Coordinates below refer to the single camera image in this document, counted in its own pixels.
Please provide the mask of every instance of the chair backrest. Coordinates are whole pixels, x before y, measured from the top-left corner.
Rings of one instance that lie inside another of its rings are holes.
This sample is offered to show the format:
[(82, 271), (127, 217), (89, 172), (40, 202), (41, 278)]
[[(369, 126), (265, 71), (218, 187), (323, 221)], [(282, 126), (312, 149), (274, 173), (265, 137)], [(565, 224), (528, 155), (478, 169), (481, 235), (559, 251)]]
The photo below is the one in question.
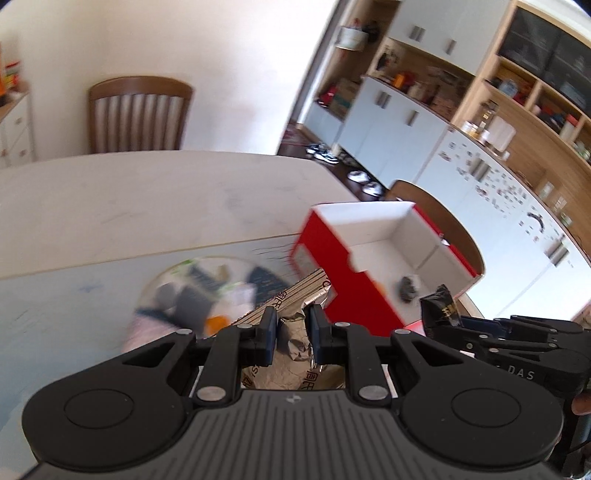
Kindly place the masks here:
[(91, 153), (179, 150), (193, 88), (166, 77), (119, 77), (88, 91)]
[(484, 275), (484, 260), (476, 243), (457, 218), (435, 197), (412, 183), (397, 180), (385, 195), (385, 200), (398, 199), (416, 203), (443, 232), (445, 240), (460, 251), (477, 275)]

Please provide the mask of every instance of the glass cabinet door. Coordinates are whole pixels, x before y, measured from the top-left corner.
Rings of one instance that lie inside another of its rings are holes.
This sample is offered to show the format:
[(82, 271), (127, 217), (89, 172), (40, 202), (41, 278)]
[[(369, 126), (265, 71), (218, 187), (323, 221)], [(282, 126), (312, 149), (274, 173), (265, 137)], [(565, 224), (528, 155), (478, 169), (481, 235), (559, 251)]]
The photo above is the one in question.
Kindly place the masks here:
[(518, 8), (499, 55), (541, 77), (560, 33), (558, 27)]
[(591, 113), (591, 48), (562, 33), (543, 79), (581, 110)]

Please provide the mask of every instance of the dining table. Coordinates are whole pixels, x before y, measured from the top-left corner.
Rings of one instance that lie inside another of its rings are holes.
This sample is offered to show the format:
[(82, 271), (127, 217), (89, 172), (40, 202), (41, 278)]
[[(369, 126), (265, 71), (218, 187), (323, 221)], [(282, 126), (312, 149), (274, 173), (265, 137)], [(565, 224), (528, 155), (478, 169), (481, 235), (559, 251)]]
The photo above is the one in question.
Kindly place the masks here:
[(226, 256), (294, 283), (288, 256), (310, 208), (355, 201), (321, 164), (270, 155), (147, 151), (0, 170), (0, 480), (36, 463), (27, 400), (119, 354), (152, 278)]

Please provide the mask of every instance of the open cardboard box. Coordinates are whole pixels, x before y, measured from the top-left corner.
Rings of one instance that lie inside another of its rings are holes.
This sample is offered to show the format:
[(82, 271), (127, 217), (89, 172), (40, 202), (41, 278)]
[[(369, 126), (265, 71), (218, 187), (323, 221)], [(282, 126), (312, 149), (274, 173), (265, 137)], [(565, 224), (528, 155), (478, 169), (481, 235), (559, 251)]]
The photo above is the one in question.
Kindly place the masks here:
[(418, 296), (445, 284), (454, 297), (477, 277), (459, 251), (412, 202), (331, 203), (312, 208), (291, 253), (300, 275), (324, 268), (332, 283), (332, 322), (365, 325), (388, 336), (421, 318), (418, 299), (404, 303), (398, 284), (418, 276)]

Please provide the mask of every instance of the floor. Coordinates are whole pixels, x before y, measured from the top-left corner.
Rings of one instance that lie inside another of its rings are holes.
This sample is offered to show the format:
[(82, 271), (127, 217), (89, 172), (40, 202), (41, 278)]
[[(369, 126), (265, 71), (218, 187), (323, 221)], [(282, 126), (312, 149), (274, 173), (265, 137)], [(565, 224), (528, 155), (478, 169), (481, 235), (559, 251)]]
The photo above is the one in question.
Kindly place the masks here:
[(347, 187), (353, 195), (355, 195), (362, 202), (375, 202), (379, 200), (377, 197), (372, 197), (361, 191), (363, 185), (350, 181), (347, 174), (352, 170), (363, 170), (363, 168), (348, 167), (342, 163), (337, 165), (330, 165), (321, 160), (315, 160), (311, 155), (306, 153), (306, 145), (312, 143), (313, 140), (306, 138), (306, 136), (299, 130), (288, 127), (284, 139), (279, 146), (277, 155), (283, 157), (308, 158), (310, 161), (315, 161), (325, 166), (345, 187)]

